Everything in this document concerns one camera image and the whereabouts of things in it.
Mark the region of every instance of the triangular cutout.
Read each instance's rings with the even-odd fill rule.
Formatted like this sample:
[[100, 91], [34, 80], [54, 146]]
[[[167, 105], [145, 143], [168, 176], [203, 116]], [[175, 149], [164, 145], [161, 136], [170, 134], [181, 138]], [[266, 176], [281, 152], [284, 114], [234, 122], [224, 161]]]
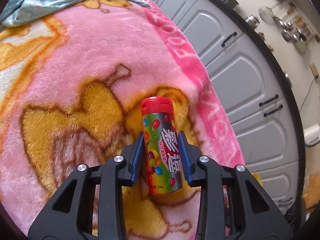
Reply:
[[71, 209], [72, 199], [73, 195], [75, 193], [77, 185], [77, 180], [74, 179], [70, 182], [68, 187], [65, 188], [65, 190], [62, 192], [60, 197], [57, 199], [57, 201], [54, 203], [52, 209], [55, 211], [60, 211], [63, 213], [68, 214]]
[[252, 212], [255, 214], [269, 211], [269, 206], [250, 181], [245, 182], [249, 193]]

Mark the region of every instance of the candy label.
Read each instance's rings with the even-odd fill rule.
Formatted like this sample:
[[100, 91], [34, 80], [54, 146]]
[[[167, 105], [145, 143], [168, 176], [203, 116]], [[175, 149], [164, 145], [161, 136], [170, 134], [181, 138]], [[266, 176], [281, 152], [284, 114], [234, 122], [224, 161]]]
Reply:
[[143, 116], [149, 191], [162, 195], [181, 189], [180, 156], [174, 116], [154, 113]]

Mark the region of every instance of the cabinet handle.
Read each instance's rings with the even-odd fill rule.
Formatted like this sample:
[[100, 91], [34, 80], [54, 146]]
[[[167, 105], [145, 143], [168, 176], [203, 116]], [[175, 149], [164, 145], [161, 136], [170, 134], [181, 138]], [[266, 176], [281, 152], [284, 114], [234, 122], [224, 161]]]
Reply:
[[270, 103], [271, 101], [273, 101], [273, 100], [275, 100], [275, 99], [278, 99], [278, 98], [279, 98], [279, 95], [276, 94], [273, 98], [270, 98], [270, 99], [268, 99], [268, 100], [265, 101], [265, 102], [260, 102], [260, 103], [259, 103], [259, 106], [263, 106], [263, 105], [265, 105], [265, 104], [267, 104], [267, 103]]
[[283, 105], [279, 105], [279, 107], [276, 108], [275, 110], [272, 110], [272, 111], [269, 112], [269, 113], [264, 113], [264, 114], [263, 114], [263, 117], [267, 117], [268, 115], [271, 115], [271, 114], [275, 113], [276, 111], [279, 111], [279, 110], [282, 109], [282, 108], [283, 108]]
[[237, 36], [237, 32], [234, 32], [234, 33], [230, 34], [230, 35], [223, 41], [223, 43], [221, 44], [221, 47], [224, 47], [224, 46], [225, 46], [225, 43], [226, 43], [232, 36]]

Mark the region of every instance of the white wall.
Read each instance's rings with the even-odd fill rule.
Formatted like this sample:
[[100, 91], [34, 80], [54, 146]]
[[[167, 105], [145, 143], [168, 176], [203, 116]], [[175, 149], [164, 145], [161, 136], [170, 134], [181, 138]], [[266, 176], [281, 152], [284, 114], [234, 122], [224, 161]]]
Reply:
[[[288, 1], [274, 10], [276, 16], [281, 16], [288, 8]], [[278, 0], [238, 0], [239, 5], [235, 8], [243, 18], [253, 14], [260, 19], [259, 7], [265, 5], [273, 6]], [[303, 15], [305, 20], [311, 24], [309, 19]], [[303, 100], [308, 93], [309, 85], [313, 80], [313, 74], [309, 65], [314, 62], [320, 72], [320, 44], [313, 39], [309, 43], [306, 53], [303, 55], [292, 43], [287, 43], [281, 36], [281, 29], [275, 24], [268, 24], [260, 19], [260, 25], [257, 32], [263, 32], [266, 37], [266, 43], [274, 48], [273, 55], [281, 66], [282, 70], [287, 72], [292, 82], [292, 92], [295, 96], [298, 108], [301, 107]], [[308, 99], [301, 111], [301, 120], [303, 128], [320, 122], [320, 89], [314, 84]], [[320, 171], [320, 145], [307, 149], [307, 174]]]

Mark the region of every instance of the pink blanket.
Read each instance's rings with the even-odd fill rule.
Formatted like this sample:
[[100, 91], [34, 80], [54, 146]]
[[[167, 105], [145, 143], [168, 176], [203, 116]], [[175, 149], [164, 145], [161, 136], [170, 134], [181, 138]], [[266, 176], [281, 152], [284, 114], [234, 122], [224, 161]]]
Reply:
[[[76, 166], [104, 163], [135, 141], [149, 96], [172, 99], [177, 131], [203, 154], [244, 163], [199, 57], [148, 1], [86, 0], [0, 33], [0, 198], [25, 234]], [[129, 238], [194, 239], [199, 200], [185, 181], [152, 196], [141, 176], [123, 188]]]

